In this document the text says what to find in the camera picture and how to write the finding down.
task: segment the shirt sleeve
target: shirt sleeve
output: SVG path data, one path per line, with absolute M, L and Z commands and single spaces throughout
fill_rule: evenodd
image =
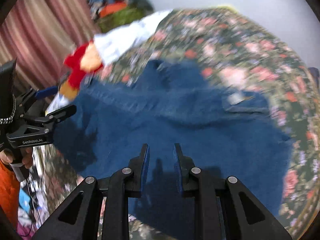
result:
M 18 224 L 20 183 L 13 171 L 0 160 L 0 206 L 14 228 Z

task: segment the striped curtain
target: striped curtain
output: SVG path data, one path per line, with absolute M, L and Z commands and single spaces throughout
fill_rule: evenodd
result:
M 49 87 L 65 72 L 65 56 L 97 32 L 86 0 L 18 0 L 0 27 L 0 64 L 17 57 L 24 84 Z

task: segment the blue denim shirt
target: blue denim shirt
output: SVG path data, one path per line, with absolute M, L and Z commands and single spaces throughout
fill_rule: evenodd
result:
M 274 126 L 263 95 L 209 87 L 194 62 L 154 60 L 132 87 L 87 77 L 73 103 L 77 113 L 57 126 L 54 141 L 83 177 L 111 176 L 149 144 L 144 194 L 129 201 L 142 222 L 192 238 L 193 205 L 177 191 L 174 143 L 196 166 L 238 177 L 278 215 L 292 142 Z

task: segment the white floor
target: white floor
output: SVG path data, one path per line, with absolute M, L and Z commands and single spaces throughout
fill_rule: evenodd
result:
M 320 22 L 305 0 L 150 0 L 156 10 L 232 5 L 293 48 L 307 67 L 320 69 Z

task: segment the silver bolt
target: silver bolt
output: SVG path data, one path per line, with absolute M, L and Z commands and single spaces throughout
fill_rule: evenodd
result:
M 91 184 L 92 182 L 94 182 L 94 177 L 87 177 L 85 179 L 85 182 L 88 183 L 88 184 Z
M 193 167 L 191 169 L 191 172 L 194 173 L 194 174 L 199 174 L 201 172 L 201 169 L 197 168 L 197 167 Z
M 132 170 L 131 170 L 130 168 L 123 168 L 123 169 L 122 169 L 122 173 L 123 173 L 123 174 L 130 174 L 131 171 L 132 171 Z
M 233 184 L 237 183 L 237 181 L 238 181 L 238 179 L 236 177 L 233 177 L 233 176 L 229 177 L 228 180 L 229 180 L 230 183 L 233 183 Z

